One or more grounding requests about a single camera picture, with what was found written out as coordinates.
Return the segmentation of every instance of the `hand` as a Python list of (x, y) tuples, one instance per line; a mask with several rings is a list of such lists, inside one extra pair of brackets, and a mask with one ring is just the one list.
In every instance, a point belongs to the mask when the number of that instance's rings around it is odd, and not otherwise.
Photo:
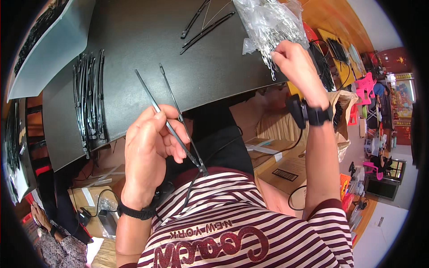
[(275, 64), (302, 92), (310, 107), (328, 108), (329, 100), (313, 61), (300, 44), (284, 40), (271, 52)]
[(186, 153), (176, 138), (169, 132), (167, 118), (184, 144), (190, 142), (184, 125), (176, 118), (178, 112), (170, 105), (159, 105), (157, 113), (153, 106), (147, 108), (128, 128), (125, 141), (125, 185), (122, 189), (122, 203), (132, 209), (147, 207), (155, 190), (164, 180), (165, 158), (174, 157), (183, 163)]
[(31, 214), (34, 215), (34, 217), (48, 230), (48, 232), (51, 231), (51, 222), (46, 217), (45, 211), (41, 209), (35, 201), (33, 201), (33, 204), (31, 205)]

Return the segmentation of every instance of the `black tabletop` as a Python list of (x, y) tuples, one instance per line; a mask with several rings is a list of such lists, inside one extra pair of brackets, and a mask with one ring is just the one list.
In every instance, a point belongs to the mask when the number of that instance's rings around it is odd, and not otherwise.
[[(206, 23), (228, 2), (212, 1)], [(242, 55), (247, 33), (238, 13), (179, 55), (184, 41), (201, 31), (206, 9), (187, 38), (180, 38), (201, 3), (202, 0), (97, 1), (85, 51), (98, 54), (100, 48), (105, 49), (108, 142), (124, 136), (130, 124), (151, 104), (134, 69), (138, 69), (158, 104), (172, 105), (158, 66), (162, 63), (182, 111), (287, 80), (277, 73), (273, 81), (259, 52)], [(210, 23), (235, 10), (229, 3)], [(74, 110), (74, 62), (43, 90), (43, 125), (54, 171), (84, 155)]]

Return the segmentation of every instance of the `striped shirt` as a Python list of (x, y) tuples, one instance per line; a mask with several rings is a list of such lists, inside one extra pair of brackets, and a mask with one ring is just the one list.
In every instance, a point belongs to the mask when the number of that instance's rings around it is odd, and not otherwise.
[(152, 220), (153, 234), (131, 267), (353, 267), (339, 200), (302, 220), (266, 209), (254, 178), (210, 168), (210, 176), (176, 187)]

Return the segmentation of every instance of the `black wrist strap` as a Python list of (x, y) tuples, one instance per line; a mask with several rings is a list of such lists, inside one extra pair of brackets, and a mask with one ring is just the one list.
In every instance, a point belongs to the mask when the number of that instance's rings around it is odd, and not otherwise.
[(57, 231), (57, 227), (56, 227), (56, 226), (54, 226), (54, 225), (52, 225), (52, 228), (51, 228), (50, 233), (51, 233), (51, 236), (52, 236), (52, 237), (54, 237), (54, 238), (55, 238), (55, 233), (56, 233), (56, 231)]
[(139, 211), (125, 206), (122, 201), (119, 200), (118, 214), (119, 217), (125, 214), (136, 219), (147, 220), (155, 215), (155, 208), (149, 205), (147, 208), (142, 208), (142, 210)]
[(312, 126), (322, 126), (325, 121), (332, 121), (334, 116), (332, 105), (329, 104), (328, 109), (322, 110), (322, 108), (312, 108), (307, 106), (308, 123)]

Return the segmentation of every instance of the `barcode label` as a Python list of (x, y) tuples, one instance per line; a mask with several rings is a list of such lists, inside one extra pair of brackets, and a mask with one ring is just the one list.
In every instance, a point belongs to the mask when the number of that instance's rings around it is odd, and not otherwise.
[(272, 173), (274, 175), (279, 176), (279, 177), (286, 179), (288, 181), (294, 181), (296, 178), (298, 178), (298, 175), (289, 173), (289, 172), (281, 170), (281, 169), (276, 169)]

